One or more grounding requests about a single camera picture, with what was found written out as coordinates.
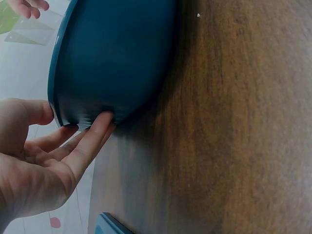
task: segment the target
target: green object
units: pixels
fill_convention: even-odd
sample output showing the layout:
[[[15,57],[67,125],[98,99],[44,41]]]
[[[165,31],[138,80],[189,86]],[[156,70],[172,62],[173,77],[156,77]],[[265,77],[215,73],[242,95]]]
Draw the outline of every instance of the green object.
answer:
[[[0,2],[0,34],[10,32],[19,18],[6,1]]]

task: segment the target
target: finger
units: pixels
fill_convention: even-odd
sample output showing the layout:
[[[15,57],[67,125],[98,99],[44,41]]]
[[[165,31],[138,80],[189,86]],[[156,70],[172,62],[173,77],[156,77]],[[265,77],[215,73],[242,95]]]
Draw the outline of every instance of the finger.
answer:
[[[30,141],[25,143],[23,154],[19,158],[24,159],[26,162],[40,166],[44,166],[46,161],[52,159],[48,153],[43,151],[37,145],[32,144]]]
[[[23,0],[11,0],[8,1],[9,5],[12,7],[15,13],[24,16],[29,19],[31,17],[30,9],[28,8],[30,5]]]
[[[33,7],[35,8],[40,8],[43,10],[48,10],[49,9],[49,4],[48,2],[44,0],[27,0]]]
[[[83,132],[79,133],[77,136],[75,136],[73,139],[68,141],[65,145],[62,147],[59,147],[50,154],[53,158],[55,158],[57,161],[61,161],[63,158],[68,156],[79,144],[81,139],[84,137],[84,135],[87,133],[88,130],[84,130]]]
[[[53,112],[48,101],[45,100],[22,100],[28,114],[28,124],[47,125],[53,120]]]
[[[19,156],[31,124],[48,124],[53,113],[47,101],[21,100],[0,101],[0,152]]]
[[[80,180],[84,171],[98,153],[101,143],[108,131],[113,114],[110,112],[101,113],[89,131],[81,139],[77,147],[65,157],[62,162],[66,163],[75,176],[76,182]]]
[[[38,19],[40,17],[40,11],[38,10],[38,8],[35,8],[35,7],[29,7],[30,9],[30,12],[31,12],[31,15],[33,17],[35,17],[36,19]]]
[[[78,126],[76,125],[63,126],[47,136],[39,137],[30,141],[48,153],[61,146],[77,130]]]
[[[113,133],[113,131],[115,130],[115,128],[116,128],[116,125],[115,125],[113,122],[111,122],[110,125],[109,125],[109,127],[108,127],[108,130],[107,130],[107,132],[106,132],[106,134],[105,134],[105,136],[104,136],[104,138],[103,138],[103,140],[102,140],[102,142],[101,142],[101,144],[100,144],[100,147],[99,147],[99,149],[98,149],[96,155],[97,155],[97,154],[99,153],[99,151],[102,149],[103,145],[107,142],[108,138],[111,136],[111,134]]]

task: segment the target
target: white floor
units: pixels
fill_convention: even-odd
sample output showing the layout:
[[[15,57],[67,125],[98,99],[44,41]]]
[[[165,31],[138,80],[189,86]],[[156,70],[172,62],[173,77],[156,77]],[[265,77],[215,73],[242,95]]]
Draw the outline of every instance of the white floor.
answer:
[[[50,10],[64,15],[69,1],[50,0]],[[47,99],[47,79],[58,28],[45,46],[4,41],[0,34],[0,99]],[[44,136],[57,128],[31,126],[28,138]],[[87,234],[94,163],[87,169],[70,199],[61,208],[33,217],[14,220],[5,234]],[[50,218],[61,226],[51,227]]]

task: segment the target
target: tile floor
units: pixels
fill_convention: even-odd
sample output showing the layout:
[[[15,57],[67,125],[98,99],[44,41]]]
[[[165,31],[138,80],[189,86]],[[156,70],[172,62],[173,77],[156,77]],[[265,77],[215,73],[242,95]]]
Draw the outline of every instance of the tile floor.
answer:
[[[49,26],[53,25],[53,33],[41,37],[40,43],[29,43],[35,40],[35,34],[41,35],[38,30],[32,34],[27,31],[27,28],[21,30],[20,25],[18,27],[15,25],[10,32],[0,31],[0,99],[47,99],[47,78],[59,27],[59,22],[56,23],[56,20],[64,15],[69,1],[50,0],[49,3],[50,11],[42,13],[41,22]],[[25,19],[18,18],[16,22],[23,24]],[[23,36],[23,40],[19,43],[13,42],[14,38],[10,38],[10,33],[14,30]],[[28,139],[44,136],[56,128],[55,122],[47,126],[30,126]],[[87,169],[74,193],[61,208],[16,219],[4,233],[87,234],[93,170],[94,163]]]

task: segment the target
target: plastic container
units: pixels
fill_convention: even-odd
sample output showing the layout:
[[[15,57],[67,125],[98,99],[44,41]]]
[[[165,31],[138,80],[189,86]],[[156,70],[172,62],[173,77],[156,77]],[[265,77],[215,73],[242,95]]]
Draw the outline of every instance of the plastic container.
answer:
[[[123,121],[163,79],[176,0],[72,0],[53,51],[48,99],[60,126]]]

